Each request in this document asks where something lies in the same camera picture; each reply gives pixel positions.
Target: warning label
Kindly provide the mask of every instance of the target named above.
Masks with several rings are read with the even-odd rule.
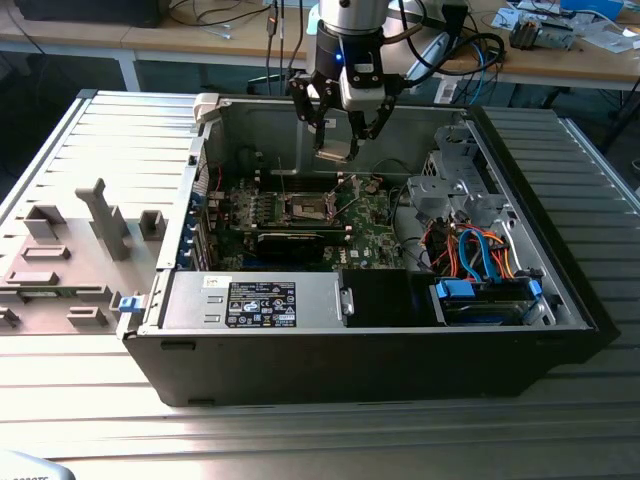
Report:
[[[228,327],[295,327],[294,282],[231,282]]]

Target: white object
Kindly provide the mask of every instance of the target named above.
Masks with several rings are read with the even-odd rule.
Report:
[[[516,26],[520,11],[512,8],[501,8],[496,13],[496,17],[491,22],[491,26],[495,28],[504,28],[505,30],[513,30]]]
[[[584,39],[597,47],[604,48],[613,53],[626,52],[634,44],[633,38],[627,38],[608,30],[588,35],[584,37]]]
[[[524,1],[518,4],[518,10],[529,10],[532,12],[549,12],[556,15],[560,14],[560,2],[533,2]]]

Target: electronic device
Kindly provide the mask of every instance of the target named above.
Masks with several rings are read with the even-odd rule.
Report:
[[[521,13],[509,33],[509,43],[513,48],[530,50],[533,47],[559,48],[569,50],[576,38],[573,28],[564,22],[540,15]]]
[[[406,10],[403,0],[391,5],[388,0],[321,0],[319,19],[312,11],[309,22],[317,27],[312,29],[316,42],[308,60],[310,75],[297,73],[289,85],[298,118],[315,134],[313,148],[318,156],[336,162],[352,161],[366,140],[378,137],[393,112],[397,96],[433,75],[447,55],[461,46],[457,41],[467,15],[466,3],[447,0],[429,6],[431,15],[422,0],[408,3]],[[398,20],[400,32],[390,35],[391,24]],[[411,42],[410,37],[423,26],[443,31],[435,51],[414,52],[429,69],[411,79],[400,73],[385,72],[383,47],[405,40]],[[485,33],[476,37],[491,38],[504,50],[502,39],[496,35]],[[465,39],[462,44],[474,39]],[[310,90],[319,98],[317,107],[310,100]],[[325,115],[329,109],[348,112],[351,124],[348,142],[326,141]]]
[[[124,23],[156,27],[171,0],[14,0],[26,20]]]
[[[618,335],[640,202],[571,122],[399,105],[337,164],[294,111],[84,92],[0,210],[1,333],[115,331],[174,406],[517,395]]]

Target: gray plastic part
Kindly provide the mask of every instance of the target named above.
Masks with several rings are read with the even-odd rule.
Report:
[[[0,451],[0,478],[75,480],[68,468],[21,452]]]
[[[140,232],[145,241],[162,240],[167,229],[160,210],[145,210],[140,215]]]
[[[106,327],[109,325],[99,307],[71,307],[67,320],[74,327]]]
[[[6,282],[17,285],[56,285],[58,280],[56,272],[12,272]]]
[[[112,297],[106,285],[87,285],[85,290],[77,290],[76,295],[83,302],[108,302]]]
[[[120,321],[120,317],[122,316],[122,313],[119,310],[120,300],[122,300],[122,294],[120,292],[116,292],[112,295],[111,301],[109,302],[109,311],[118,321]]]
[[[58,237],[53,231],[53,225],[64,223],[64,219],[55,206],[34,205],[24,219],[24,224],[31,236],[38,243],[56,243]]]
[[[0,307],[0,328],[11,327],[14,328],[18,325],[20,319],[18,316],[6,307]]]
[[[111,209],[111,218],[113,219],[114,225],[118,229],[118,232],[120,232],[120,235],[123,237],[128,236],[130,232],[129,232],[129,229],[127,228],[127,222],[125,222],[124,218],[122,217],[122,212],[120,212],[120,208],[118,208],[118,206],[111,206],[111,205],[109,205],[109,208]],[[95,234],[96,238],[102,238],[102,234],[96,228],[96,222],[94,222],[93,220],[90,220],[89,225],[91,225],[91,229],[93,230],[93,233]]]
[[[30,247],[26,246],[20,252],[26,261],[45,260],[66,260],[71,256],[71,252],[64,245],[51,245],[50,247]]]
[[[111,210],[104,199],[105,184],[98,178],[93,188],[76,188],[76,196],[87,204],[95,229],[100,233],[109,255],[113,260],[125,260],[129,257],[129,250],[122,241],[121,224],[114,220]]]

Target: cable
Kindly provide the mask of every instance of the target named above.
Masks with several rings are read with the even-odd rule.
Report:
[[[409,175],[413,175],[413,172],[407,166],[406,163],[404,163],[402,160],[398,160],[397,158],[392,158],[392,157],[383,158],[382,160],[378,160],[376,163],[374,163],[373,167],[371,167],[371,175],[375,175],[376,174],[376,167],[378,165],[380,165],[381,163],[384,163],[384,162],[393,162],[393,163],[395,163],[397,165],[400,165],[405,172],[407,172]]]
[[[498,59],[501,57],[502,53],[498,53],[498,55],[495,55],[491,60],[486,62],[483,67],[478,67],[478,68],[475,68],[475,69],[472,69],[472,70],[467,70],[465,72],[450,72],[448,70],[440,69],[440,67],[442,65],[444,65],[446,62],[448,62],[456,53],[458,53],[458,51],[462,47],[464,47],[466,45],[469,45],[469,44],[475,42],[476,40],[480,40],[480,39],[483,39],[483,38],[487,38],[489,40],[494,40],[498,44],[498,48],[499,48],[500,52],[504,52],[504,41],[498,35],[495,35],[493,33],[480,33],[480,34],[477,34],[477,35],[472,35],[470,37],[467,37],[467,38],[463,39],[455,47],[453,47],[451,50],[449,50],[447,53],[445,53],[440,58],[440,60],[438,60],[431,68],[429,68],[429,70],[427,70],[425,73],[423,73],[419,78],[416,78],[415,80],[407,81],[405,83],[405,88],[412,88],[412,87],[415,87],[416,85],[421,84],[427,78],[433,76],[433,74],[436,73],[436,72],[442,73],[443,75],[449,75],[449,76],[465,76],[465,75],[470,75],[472,73],[480,72],[482,70],[486,70],[487,68],[489,68],[492,65],[496,64],[498,62]]]
[[[267,71],[267,93],[271,95],[271,69],[269,62],[271,61],[271,47],[273,45],[273,36],[278,29],[278,0],[273,0],[269,5],[269,15],[267,16],[267,59],[265,68]]]
[[[492,279],[496,283],[499,283],[501,278],[496,272],[495,267],[491,263],[491,255],[489,253],[489,244],[487,243],[485,235],[483,234],[482,231],[478,232],[476,229],[469,228],[464,232],[462,232],[462,235],[460,235],[460,238],[458,239],[458,255],[460,256],[460,263],[462,264],[462,267],[473,276],[476,282],[482,282],[482,277],[480,276],[480,274],[476,272],[471,267],[471,265],[469,265],[469,262],[467,261],[467,252],[465,251],[465,245],[466,245],[467,238],[471,234],[474,234],[478,238],[478,242],[480,243],[480,249],[482,250],[482,262],[484,264],[484,271],[486,272],[487,276],[490,279]]]
[[[603,99],[604,99],[604,100],[605,100],[605,101],[606,101],[606,102],[607,102],[611,107],[615,108],[616,110],[618,110],[618,109],[620,108],[620,106],[619,106],[619,105],[616,105],[615,103],[613,103],[613,100],[611,99],[611,97],[609,97],[609,96],[606,94],[606,91],[605,91],[605,90],[596,90],[596,91],[600,94],[600,96],[601,96],[601,97],[602,97],[602,98],[603,98]]]
[[[244,17],[248,17],[250,15],[257,15],[258,13],[262,13],[262,12],[266,12],[267,10],[269,10],[269,8],[271,8],[270,6],[268,7],[264,7],[264,8],[260,8],[258,10],[252,10],[251,12],[246,12],[243,13],[241,15],[236,15],[235,17],[232,18],[227,18],[225,20],[220,20],[218,22],[208,22],[208,23],[187,23],[187,22],[183,22],[182,20],[176,18],[173,15],[173,11],[176,9],[176,7],[182,5],[183,3],[185,3],[187,0],[181,0],[180,2],[176,3],[173,7],[171,7],[169,9],[169,17],[171,17],[171,19],[174,22],[178,22],[180,25],[186,25],[187,27],[212,27],[214,25],[220,25],[223,23],[229,23],[229,22],[233,22],[234,20],[239,20],[241,18]]]
[[[240,5],[241,3],[242,3],[242,2],[241,2],[240,0],[236,0],[236,3],[235,3],[234,5],[232,5],[231,7],[224,7],[224,8],[210,8],[209,10],[205,10],[204,12],[199,13],[199,14],[196,16],[196,20],[197,20],[198,22],[200,22],[200,21],[202,20],[202,17],[204,17],[204,16],[206,16],[206,15],[209,15],[209,14],[211,14],[211,13],[216,13],[216,12],[228,12],[229,10],[233,10],[234,8],[236,8],[236,7],[237,7],[238,5]]]
[[[482,56],[482,52],[480,51],[480,48],[475,44],[472,43],[471,46],[473,48],[475,48],[476,52],[478,52],[478,57],[480,57],[480,65],[484,65],[484,57]],[[473,98],[471,99],[471,101],[469,102],[469,105],[473,105],[473,103],[478,99],[478,95],[480,94],[480,90],[482,90],[482,82],[484,81],[484,72],[486,70],[482,70],[482,73],[480,74],[480,81],[478,82],[478,87],[476,88],[476,93],[473,96]]]
[[[293,61],[295,60],[298,50],[300,50],[300,45],[302,45],[302,40],[304,39],[304,11],[302,10],[302,0],[298,0],[298,14],[300,16],[300,32],[298,34],[298,43],[296,43],[296,48],[293,49],[293,53],[289,59],[289,65],[287,65],[288,72],[291,72]]]
[[[284,63],[284,0],[280,0],[280,78],[278,79],[280,84],[280,96],[284,94],[283,91],[283,78],[284,69],[282,64]]]
[[[47,62],[49,61],[49,55],[47,55],[47,53],[42,50],[42,48],[40,48],[40,45],[38,45],[33,38],[31,38],[31,36],[24,31],[24,29],[20,26],[20,24],[16,21],[15,18],[13,18],[13,15],[11,14],[11,10],[9,10],[9,2],[6,2],[5,5],[5,10],[7,11],[7,14],[9,15],[9,18],[11,19],[11,22],[15,25],[15,27],[20,30],[20,33],[22,33],[22,35],[24,35],[24,37],[29,40],[29,43],[31,43],[31,45],[33,45],[39,52],[40,54],[42,54],[44,56],[44,58],[47,60]],[[56,68],[58,69],[58,71],[62,74],[62,76],[64,78],[67,79],[67,81],[72,85],[72,87],[75,90],[80,90],[80,86],[75,82],[75,80],[73,80],[69,75],[67,75],[67,73],[55,62],[51,62],[53,63]]]
[[[410,237],[407,238],[405,240],[400,241],[400,238],[398,237],[398,232],[396,231],[396,214],[398,213],[398,206],[400,205],[400,198],[402,197],[402,194],[407,191],[407,184],[405,183],[402,188],[400,189],[400,192],[398,193],[398,196],[396,197],[396,202],[393,206],[393,210],[391,211],[391,232],[393,233],[393,238],[396,239],[396,242],[398,242],[398,244],[400,245],[400,248],[402,249],[403,252],[405,252],[407,255],[409,255],[411,258],[413,258],[417,263],[418,263],[418,267],[420,267],[420,265],[423,263],[422,260],[420,260],[418,257],[416,257],[413,252],[407,250],[404,247],[404,244],[409,241],[410,239],[416,239],[416,240],[420,240],[420,237]]]
[[[402,27],[405,30],[408,30],[408,23],[407,23],[407,15],[406,12],[404,10],[404,1],[403,0],[398,0],[398,5],[400,7],[400,16],[402,18]],[[468,70],[468,71],[450,71],[450,70],[445,70],[442,69],[442,65],[444,65],[447,61],[449,61],[456,53],[458,53],[458,51],[465,45],[469,45],[471,43],[473,43],[476,40],[480,40],[480,39],[489,39],[489,40],[493,40],[494,42],[496,42],[498,44],[498,48],[500,50],[500,52],[494,56],[494,58],[492,58],[489,62],[487,62],[484,66],[473,69],[473,70]],[[416,59],[422,63],[422,65],[424,65],[428,70],[422,74],[419,78],[415,79],[415,80],[410,80],[406,82],[406,88],[411,88],[414,87],[416,85],[419,85],[420,83],[422,83],[423,81],[425,81],[427,78],[431,77],[434,73],[441,73],[443,75],[449,75],[449,76],[464,76],[464,75],[470,75],[474,72],[480,72],[482,70],[485,70],[487,68],[489,68],[490,66],[494,65],[498,59],[502,56],[502,54],[505,51],[505,46],[504,46],[504,41],[502,40],[502,38],[494,33],[478,33],[478,34],[474,34],[471,35],[470,37],[467,37],[465,39],[463,39],[461,42],[459,42],[458,44],[456,44],[451,50],[449,50],[448,52],[446,52],[441,58],[440,60],[438,60],[435,64],[430,64],[429,62],[427,62],[424,58],[422,58],[422,55],[420,55],[418,53],[418,51],[415,49],[415,46],[413,45],[413,42],[411,41],[411,38],[407,38],[407,43],[409,45],[409,49],[411,50],[411,53],[413,53],[413,55],[416,57]]]
[[[267,70],[267,93],[271,95],[271,70],[269,69],[269,61],[271,60],[271,45],[273,44],[273,36],[269,35],[267,39],[267,61],[265,68]]]

